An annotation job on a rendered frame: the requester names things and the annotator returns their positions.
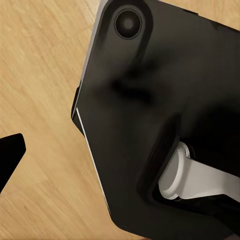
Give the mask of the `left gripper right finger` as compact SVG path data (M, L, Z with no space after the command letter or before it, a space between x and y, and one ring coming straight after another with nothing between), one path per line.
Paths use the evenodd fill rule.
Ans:
M229 133L227 135L224 151L240 173L240 135Z

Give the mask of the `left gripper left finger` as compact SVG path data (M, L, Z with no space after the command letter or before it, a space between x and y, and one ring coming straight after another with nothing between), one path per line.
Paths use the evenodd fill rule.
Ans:
M0 138L0 193L26 153L22 133Z

